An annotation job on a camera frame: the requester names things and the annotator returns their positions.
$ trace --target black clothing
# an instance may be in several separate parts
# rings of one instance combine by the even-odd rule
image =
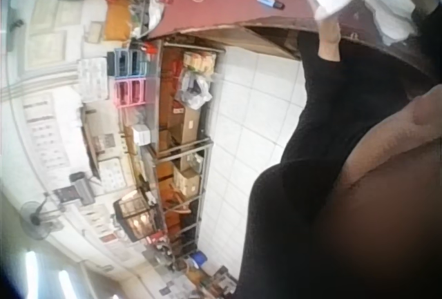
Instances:
[[[423,22],[421,36],[436,66],[441,26],[439,7]],[[378,298],[315,243],[311,223],[362,136],[407,105],[404,86],[428,79],[402,61],[348,41],[340,43],[338,63],[318,57],[315,34],[301,32],[298,47],[307,105],[281,163],[253,185],[234,298]],[[410,289],[405,294],[413,296]]]

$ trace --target wooden counter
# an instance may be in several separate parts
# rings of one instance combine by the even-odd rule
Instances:
[[[316,31],[316,22],[313,20],[307,0],[279,1],[284,3],[284,10],[266,7],[256,0],[204,0],[202,3],[192,0],[173,0],[173,4],[166,7],[162,21],[149,38],[154,39],[181,32],[222,42],[224,37],[219,37],[219,34],[222,34],[230,38],[228,42],[224,42],[225,44],[250,49],[244,47],[244,43],[232,43],[234,39],[241,39],[244,29],[249,30],[250,27]],[[425,74],[434,76],[427,59],[420,53],[414,42],[397,43],[392,46],[383,44],[374,25],[372,13],[362,2],[354,1],[348,6],[340,15],[340,24],[343,38],[378,48],[402,59]],[[242,29],[240,36],[237,31],[232,32],[236,28]],[[275,52],[261,51],[268,46],[268,39],[263,41],[264,45],[261,41],[259,43],[258,48],[253,48],[255,47],[253,46],[251,50],[290,57],[284,49],[281,51],[280,46],[276,46]]]

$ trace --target white tile floor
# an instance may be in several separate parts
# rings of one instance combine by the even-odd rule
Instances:
[[[198,247],[204,269],[239,276],[249,195],[255,179],[280,161],[307,94],[302,64],[227,48],[214,83],[212,150]]]

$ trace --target plastic bag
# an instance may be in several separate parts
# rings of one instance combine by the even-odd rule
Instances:
[[[212,99],[205,76],[194,71],[183,70],[180,82],[175,98],[193,110],[200,109],[203,104]]]

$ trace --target fluorescent light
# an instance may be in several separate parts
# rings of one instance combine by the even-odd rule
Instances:
[[[58,273],[58,278],[60,280],[61,288],[63,289],[64,298],[77,299],[68,272],[66,270],[60,271]]]
[[[28,295],[26,299],[37,299],[39,297],[39,267],[35,252],[26,253],[26,280],[28,281]]]

